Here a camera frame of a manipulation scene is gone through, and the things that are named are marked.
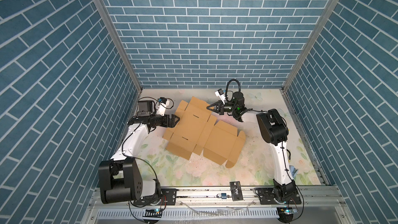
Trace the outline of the brown cardboard box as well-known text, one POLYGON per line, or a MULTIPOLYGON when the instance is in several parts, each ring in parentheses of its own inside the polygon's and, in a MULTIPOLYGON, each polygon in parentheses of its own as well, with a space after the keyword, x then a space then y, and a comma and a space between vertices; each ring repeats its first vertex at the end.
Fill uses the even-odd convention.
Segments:
POLYGON ((218 120, 206 108, 205 101, 192 97, 181 101, 175 112, 180 118, 173 128, 167 128, 163 138, 166 150, 189 160, 193 153, 203 155, 227 169, 234 167, 246 142, 246 134, 237 127, 218 120))

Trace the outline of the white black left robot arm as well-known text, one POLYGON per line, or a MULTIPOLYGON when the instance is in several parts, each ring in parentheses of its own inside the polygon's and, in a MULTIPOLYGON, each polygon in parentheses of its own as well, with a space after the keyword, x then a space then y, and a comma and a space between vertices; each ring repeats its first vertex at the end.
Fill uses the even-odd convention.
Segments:
POLYGON ((99 164, 99 188, 104 204, 130 202, 136 207, 156 204, 163 197, 157 177, 143 180, 137 162, 149 162, 138 157, 143 141, 157 127, 173 128, 180 118, 167 115, 174 101, 160 97, 144 97, 137 103, 136 114, 128 121, 128 130, 122 144, 109 159, 99 164))

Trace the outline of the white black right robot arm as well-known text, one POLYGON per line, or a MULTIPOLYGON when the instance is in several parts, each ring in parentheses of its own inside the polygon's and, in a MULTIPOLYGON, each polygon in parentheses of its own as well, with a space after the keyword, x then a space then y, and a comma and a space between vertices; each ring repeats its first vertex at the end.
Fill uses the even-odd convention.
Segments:
POLYGON ((210 104, 208 110, 219 115, 230 114, 239 122, 254 123, 259 127, 264 141, 270 145, 275 166, 273 195, 276 202, 283 204, 297 195, 298 189, 290 171, 287 154, 289 130, 278 110, 257 111, 246 108, 244 95, 240 91, 234 92, 230 100, 222 89, 217 90, 215 95, 220 100, 210 104))

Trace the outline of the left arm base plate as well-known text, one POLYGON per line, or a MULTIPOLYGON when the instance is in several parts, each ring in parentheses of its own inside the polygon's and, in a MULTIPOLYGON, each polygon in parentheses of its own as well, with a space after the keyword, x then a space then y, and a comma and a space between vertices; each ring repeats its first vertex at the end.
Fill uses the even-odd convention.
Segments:
POLYGON ((176 188, 162 188, 161 193, 144 196, 133 202, 134 206, 160 206, 175 205, 177 197, 176 188))

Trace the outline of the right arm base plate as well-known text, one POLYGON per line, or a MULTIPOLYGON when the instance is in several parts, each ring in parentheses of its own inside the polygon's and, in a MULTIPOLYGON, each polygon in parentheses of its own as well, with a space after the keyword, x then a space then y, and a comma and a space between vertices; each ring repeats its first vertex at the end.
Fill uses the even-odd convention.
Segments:
POLYGON ((286 197, 284 200, 279 200, 277 196, 273 193, 273 187, 259 187, 254 188, 253 192, 259 198, 261 205, 286 205, 286 204, 302 204, 302 198, 298 191, 296 191, 293 195, 286 197))

